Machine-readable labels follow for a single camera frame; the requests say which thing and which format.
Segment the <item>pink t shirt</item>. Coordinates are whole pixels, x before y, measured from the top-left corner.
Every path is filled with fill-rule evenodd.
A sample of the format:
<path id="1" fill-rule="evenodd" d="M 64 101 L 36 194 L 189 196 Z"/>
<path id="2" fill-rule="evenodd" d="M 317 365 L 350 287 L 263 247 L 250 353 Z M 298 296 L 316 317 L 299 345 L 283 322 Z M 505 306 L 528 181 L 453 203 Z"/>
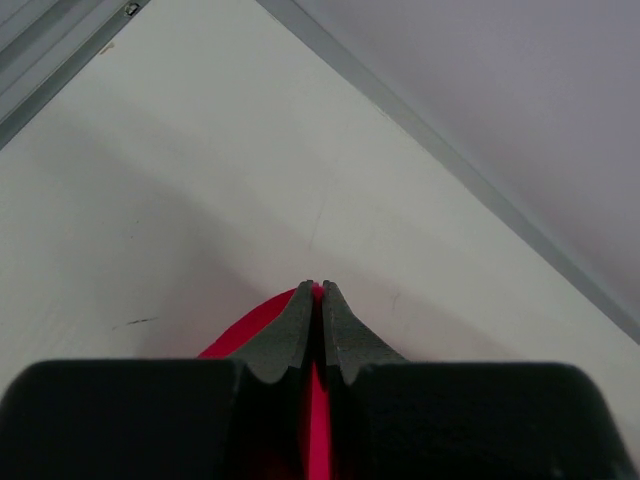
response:
<path id="1" fill-rule="evenodd" d="M 254 382 L 245 392 L 237 479 L 333 476 L 323 295 L 304 281 L 253 308 L 199 354 L 244 361 Z"/>

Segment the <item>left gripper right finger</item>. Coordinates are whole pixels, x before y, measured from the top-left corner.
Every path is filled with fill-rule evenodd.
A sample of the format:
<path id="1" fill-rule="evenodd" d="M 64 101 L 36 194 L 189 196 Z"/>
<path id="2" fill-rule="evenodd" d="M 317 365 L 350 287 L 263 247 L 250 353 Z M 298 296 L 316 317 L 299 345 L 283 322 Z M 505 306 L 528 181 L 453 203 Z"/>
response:
<path id="1" fill-rule="evenodd" d="M 595 383 L 563 363 L 412 362 L 322 297 L 339 479 L 631 479 Z"/>

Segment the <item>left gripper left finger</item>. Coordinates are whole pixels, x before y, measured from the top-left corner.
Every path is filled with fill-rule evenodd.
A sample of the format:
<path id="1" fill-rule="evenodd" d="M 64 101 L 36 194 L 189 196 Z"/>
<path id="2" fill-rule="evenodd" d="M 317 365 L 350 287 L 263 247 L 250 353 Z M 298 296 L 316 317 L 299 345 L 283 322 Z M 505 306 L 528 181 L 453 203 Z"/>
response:
<path id="1" fill-rule="evenodd" d="M 5 479 L 305 479 L 314 285 L 219 358 L 51 360 L 1 400 Z"/>

